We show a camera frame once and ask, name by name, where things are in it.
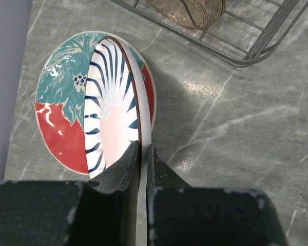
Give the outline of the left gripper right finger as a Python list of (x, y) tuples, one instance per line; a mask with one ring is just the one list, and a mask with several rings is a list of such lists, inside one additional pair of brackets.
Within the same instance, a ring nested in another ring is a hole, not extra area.
[(150, 146), (148, 245), (287, 245), (273, 202), (247, 188), (190, 186)]

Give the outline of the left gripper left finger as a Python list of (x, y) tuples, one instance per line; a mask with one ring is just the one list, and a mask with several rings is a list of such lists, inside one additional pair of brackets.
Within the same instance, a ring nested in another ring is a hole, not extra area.
[(139, 143), (90, 181), (0, 181), (0, 245), (135, 245)]

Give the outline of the blue striped white plate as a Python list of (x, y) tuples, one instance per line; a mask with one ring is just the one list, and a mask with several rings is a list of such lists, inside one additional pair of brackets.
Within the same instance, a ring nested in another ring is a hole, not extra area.
[(95, 46), (86, 79), (85, 153), (90, 178), (117, 164), (129, 145), (141, 152), (138, 203), (145, 198), (150, 110), (141, 70), (130, 49), (105, 36)]

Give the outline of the red rimmed bottom plate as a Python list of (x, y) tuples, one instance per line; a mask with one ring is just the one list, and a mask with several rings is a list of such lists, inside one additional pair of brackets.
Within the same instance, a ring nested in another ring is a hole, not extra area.
[(88, 174), (84, 147), (84, 96), (93, 50), (108, 32), (77, 33), (60, 44), (46, 61), (37, 84), (35, 114), (52, 156), (66, 169)]

